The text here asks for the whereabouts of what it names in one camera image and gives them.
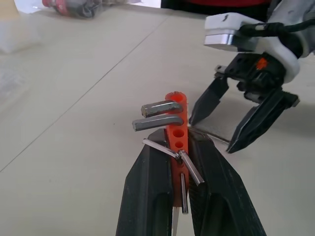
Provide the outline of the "smallest silver hex key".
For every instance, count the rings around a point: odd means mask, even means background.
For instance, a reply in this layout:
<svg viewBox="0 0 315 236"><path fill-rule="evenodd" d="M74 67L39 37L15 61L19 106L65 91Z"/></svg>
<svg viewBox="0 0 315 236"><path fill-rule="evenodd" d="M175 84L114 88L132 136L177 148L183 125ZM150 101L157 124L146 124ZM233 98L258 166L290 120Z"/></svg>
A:
<svg viewBox="0 0 315 236"><path fill-rule="evenodd" d="M185 174L181 173L181 197L182 197L182 213L188 214L188 201L187 201L187 192L186 192L186 179Z"/></svg>

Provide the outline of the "dark red-black background object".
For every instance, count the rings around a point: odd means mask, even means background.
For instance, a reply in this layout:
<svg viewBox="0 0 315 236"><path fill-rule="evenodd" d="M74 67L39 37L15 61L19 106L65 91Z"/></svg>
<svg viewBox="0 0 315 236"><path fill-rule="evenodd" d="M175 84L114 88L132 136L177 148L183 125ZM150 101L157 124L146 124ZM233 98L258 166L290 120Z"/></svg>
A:
<svg viewBox="0 0 315 236"><path fill-rule="evenodd" d="M215 15L236 12L244 15L265 15L271 0L161 0L161 8Z"/></svg>

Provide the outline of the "loose long silver hex key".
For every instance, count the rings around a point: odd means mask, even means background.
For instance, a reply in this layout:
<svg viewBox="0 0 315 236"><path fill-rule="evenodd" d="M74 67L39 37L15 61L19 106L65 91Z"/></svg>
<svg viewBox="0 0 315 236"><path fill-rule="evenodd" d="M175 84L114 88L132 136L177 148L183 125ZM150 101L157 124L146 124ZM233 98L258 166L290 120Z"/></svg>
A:
<svg viewBox="0 0 315 236"><path fill-rule="evenodd" d="M191 126L191 125L188 126L188 129L189 129L190 131L199 133L199 134L201 134L201 135L208 136L208 137L210 137L210 138L212 138L212 139L216 139L216 140L220 141L221 143L223 143L223 144L225 144L225 145L229 145L229 143L230 143L230 140L228 140L228 139L226 139L226 138L223 138L223 137L221 137L221 136L219 136L219 135L217 135L217 134L211 133L211 132L209 132L209 131L207 131L207 130L200 129L200 128L198 128L198 127Z"/></svg>

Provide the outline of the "thickest silver hex key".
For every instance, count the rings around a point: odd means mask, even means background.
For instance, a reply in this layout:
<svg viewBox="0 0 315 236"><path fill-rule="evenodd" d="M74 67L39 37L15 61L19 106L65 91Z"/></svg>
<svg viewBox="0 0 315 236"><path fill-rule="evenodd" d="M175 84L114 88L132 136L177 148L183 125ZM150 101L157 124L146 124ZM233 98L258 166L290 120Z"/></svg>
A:
<svg viewBox="0 0 315 236"><path fill-rule="evenodd" d="M150 118L169 112L181 113L182 111L182 105L173 100L164 100L155 103L145 104L141 107L141 114L144 118Z"/></svg>

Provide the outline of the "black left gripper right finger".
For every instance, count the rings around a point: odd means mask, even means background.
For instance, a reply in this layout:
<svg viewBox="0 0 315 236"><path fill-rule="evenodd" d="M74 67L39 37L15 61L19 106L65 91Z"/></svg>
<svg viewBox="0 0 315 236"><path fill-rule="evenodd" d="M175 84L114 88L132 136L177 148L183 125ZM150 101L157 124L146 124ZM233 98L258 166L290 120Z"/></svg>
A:
<svg viewBox="0 0 315 236"><path fill-rule="evenodd" d="M267 236L239 174L207 136L189 132L189 157L204 182L189 180L195 236Z"/></svg>

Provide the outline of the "clear bag of red-black parts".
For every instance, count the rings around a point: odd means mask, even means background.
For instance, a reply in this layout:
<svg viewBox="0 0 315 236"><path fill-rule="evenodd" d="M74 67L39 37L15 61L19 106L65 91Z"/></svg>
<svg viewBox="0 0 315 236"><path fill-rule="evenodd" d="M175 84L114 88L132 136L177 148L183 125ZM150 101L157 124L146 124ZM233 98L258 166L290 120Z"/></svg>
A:
<svg viewBox="0 0 315 236"><path fill-rule="evenodd" d="M73 18L91 19L102 10L101 0L42 0L41 3L62 16Z"/></svg>

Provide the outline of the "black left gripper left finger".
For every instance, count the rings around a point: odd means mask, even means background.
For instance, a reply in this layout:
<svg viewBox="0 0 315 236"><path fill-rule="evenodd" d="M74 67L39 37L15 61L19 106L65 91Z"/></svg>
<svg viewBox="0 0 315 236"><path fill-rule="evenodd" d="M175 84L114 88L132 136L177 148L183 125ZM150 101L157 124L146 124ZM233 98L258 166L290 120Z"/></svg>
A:
<svg viewBox="0 0 315 236"><path fill-rule="evenodd" d="M124 185L116 236L171 236L171 157L144 145Z"/></svg>

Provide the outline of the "thick silver hex key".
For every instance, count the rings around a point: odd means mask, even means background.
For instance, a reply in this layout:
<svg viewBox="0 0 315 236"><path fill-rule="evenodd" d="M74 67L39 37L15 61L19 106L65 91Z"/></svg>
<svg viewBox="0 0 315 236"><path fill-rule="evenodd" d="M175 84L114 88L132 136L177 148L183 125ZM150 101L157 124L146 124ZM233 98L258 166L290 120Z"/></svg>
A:
<svg viewBox="0 0 315 236"><path fill-rule="evenodd" d="M167 125L181 126L184 120L177 115L162 115L150 118L137 119L132 122L134 131L142 131Z"/></svg>

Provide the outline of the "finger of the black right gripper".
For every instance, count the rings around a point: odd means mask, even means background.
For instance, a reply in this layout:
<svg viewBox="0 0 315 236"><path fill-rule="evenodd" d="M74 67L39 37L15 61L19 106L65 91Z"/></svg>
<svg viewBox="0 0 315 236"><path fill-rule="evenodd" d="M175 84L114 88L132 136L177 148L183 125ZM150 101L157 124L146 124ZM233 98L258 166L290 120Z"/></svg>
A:
<svg viewBox="0 0 315 236"><path fill-rule="evenodd" d="M252 144L286 108L287 93L280 89L271 92L258 106L252 107L237 125L226 151L235 153Z"/></svg>
<svg viewBox="0 0 315 236"><path fill-rule="evenodd" d="M225 76L217 76L202 95L195 102L191 116L190 124L197 124L207 118L214 109L219 105L220 99L229 89L227 78Z"/></svg>

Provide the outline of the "thin silver hex key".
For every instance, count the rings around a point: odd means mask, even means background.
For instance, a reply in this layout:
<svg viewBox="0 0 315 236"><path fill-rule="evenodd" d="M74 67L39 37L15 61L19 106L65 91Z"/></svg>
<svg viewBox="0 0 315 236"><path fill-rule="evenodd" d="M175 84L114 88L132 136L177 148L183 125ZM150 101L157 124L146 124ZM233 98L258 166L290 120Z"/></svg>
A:
<svg viewBox="0 0 315 236"><path fill-rule="evenodd" d="M189 155L184 151L180 150L178 151L178 154L180 155L182 161L184 162L185 166L187 167L189 174L191 175L193 181L198 186L202 183L204 183L204 179L193 164L192 160L190 159Z"/></svg>
<svg viewBox="0 0 315 236"><path fill-rule="evenodd" d="M177 152L175 152L175 151L173 151L173 150L171 150L171 149L169 149L169 148L167 148L165 146L162 146L162 145L160 145L160 144L158 144L156 142L153 142L153 141L151 141L149 139L143 139L142 143L145 144L145 145L148 145L148 146L150 146L150 147L152 147L152 148L154 148L156 150L159 150L159 151L161 151L161 152L163 152L163 153L173 157L176 160L180 159L180 156L179 156L179 154Z"/></svg>

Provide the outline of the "orange hex key holder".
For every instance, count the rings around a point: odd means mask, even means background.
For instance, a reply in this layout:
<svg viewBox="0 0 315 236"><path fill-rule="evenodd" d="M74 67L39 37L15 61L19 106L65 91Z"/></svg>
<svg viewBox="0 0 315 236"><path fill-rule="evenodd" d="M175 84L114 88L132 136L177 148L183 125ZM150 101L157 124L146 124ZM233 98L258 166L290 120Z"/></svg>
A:
<svg viewBox="0 0 315 236"><path fill-rule="evenodd" d="M182 105L183 111L177 113L184 121L181 126L169 125L166 127L166 134L168 137L168 143L171 150L189 151L188 145L188 113L187 113L187 97L184 93L174 91L168 93L165 96L166 100L173 100ZM182 186L181 186L181 174L185 177L185 187L189 188L189 171L184 163L179 163L175 159L171 159L171 176L173 184L173 206L182 206Z"/></svg>

